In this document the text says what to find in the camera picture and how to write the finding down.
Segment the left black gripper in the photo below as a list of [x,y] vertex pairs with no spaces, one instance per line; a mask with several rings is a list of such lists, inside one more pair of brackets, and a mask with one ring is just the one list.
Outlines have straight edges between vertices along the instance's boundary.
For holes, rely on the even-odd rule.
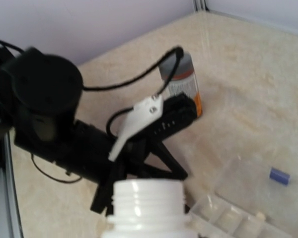
[[[143,162],[149,154],[158,157],[168,167],[169,171]],[[187,171],[161,141],[154,142],[142,139],[138,142],[129,142],[127,148],[121,152],[115,162],[111,163],[111,168],[106,177],[98,183],[90,210],[97,214],[105,212],[106,216],[111,215],[113,213],[114,183],[125,180],[127,175],[135,175],[141,162],[143,162],[141,178],[186,179],[188,177]]]

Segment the small white pill bottle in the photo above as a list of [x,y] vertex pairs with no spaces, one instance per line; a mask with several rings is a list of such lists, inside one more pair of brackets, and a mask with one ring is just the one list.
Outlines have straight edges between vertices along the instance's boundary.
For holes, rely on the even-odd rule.
[[103,238],[197,238],[185,212],[183,182],[174,179],[129,179],[113,185],[113,214]]

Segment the clear plastic pill organizer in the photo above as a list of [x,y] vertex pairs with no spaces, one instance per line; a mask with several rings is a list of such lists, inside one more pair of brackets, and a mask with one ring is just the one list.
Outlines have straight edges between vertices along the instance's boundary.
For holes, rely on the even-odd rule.
[[232,158],[188,212],[202,238],[298,238],[298,157]]

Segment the orange pill bottle grey cap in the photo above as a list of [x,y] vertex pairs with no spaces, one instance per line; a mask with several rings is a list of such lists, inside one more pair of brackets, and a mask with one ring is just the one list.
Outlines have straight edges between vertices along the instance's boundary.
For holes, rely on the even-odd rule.
[[181,93],[184,93],[194,101],[196,106],[196,117],[199,118],[203,114],[202,102],[193,61],[189,52],[184,52],[184,56],[181,59],[174,76],[162,95],[164,98],[169,98]]

